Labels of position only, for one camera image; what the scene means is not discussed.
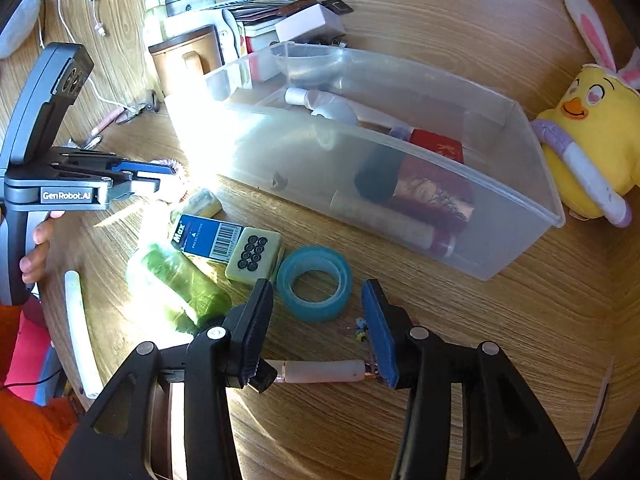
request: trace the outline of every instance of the fingernail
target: fingernail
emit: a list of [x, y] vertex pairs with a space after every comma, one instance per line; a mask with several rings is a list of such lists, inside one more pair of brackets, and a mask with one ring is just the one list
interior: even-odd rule
[[32, 269], [33, 265], [28, 258], [23, 258], [20, 260], [20, 270], [22, 272], [29, 272]]

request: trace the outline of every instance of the transparent plastic bin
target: transparent plastic bin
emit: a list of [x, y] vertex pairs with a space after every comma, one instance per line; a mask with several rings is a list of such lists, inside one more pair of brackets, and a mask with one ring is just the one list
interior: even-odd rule
[[[286, 104], [292, 86], [333, 92], [457, 139], [465, 163], [311, 116]], [[443, 70], [359, 50], [281, 43], [189, 82], [166, 104], [192, 172], [215, 172], [291, 200], [481, 280], [551, 225], [564, 224], [520, 105]], [[399, 171], [427, 188], [435, 182], [435, 195], [425, 195], [433, 203], [398, 206]], [[470, 206], [468, 218], [447, 214], [452, 200]]]

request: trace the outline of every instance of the red card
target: red card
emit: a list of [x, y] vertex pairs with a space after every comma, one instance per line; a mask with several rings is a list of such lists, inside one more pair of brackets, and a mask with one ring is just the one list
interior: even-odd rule
[[458, 140], [449, 139], [427, 130], [418, 130], [417, 128], [411, 134], [409, 142], [435, 152], [439, 155], [446, 156], [451, 160], [455, 160], [460, 164], [464, 164], [462, 155], [462, 143]]

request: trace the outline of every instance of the yellow plush body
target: yellow plush body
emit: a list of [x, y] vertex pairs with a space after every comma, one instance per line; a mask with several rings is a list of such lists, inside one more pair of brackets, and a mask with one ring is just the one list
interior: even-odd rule
[[[562, 127], [620, 196], [640, 182], [640, 96], [610, 71], [585, 65], [558, 106], [538, 118]], [[585, 218], [602, 216], [554, 151], [543, 151], [562, 202]]]

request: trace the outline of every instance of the orange clothing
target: orange clothing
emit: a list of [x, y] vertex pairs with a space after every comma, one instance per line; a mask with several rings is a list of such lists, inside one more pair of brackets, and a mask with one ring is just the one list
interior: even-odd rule
[[[0, 306], [0, 386], [4, 384], [20, 324], [20, 308]], [[41, 407], [9, 390], [0, 392], [0, 426], [42, 480], [49, 480], [78, 418], [68, 399]]]

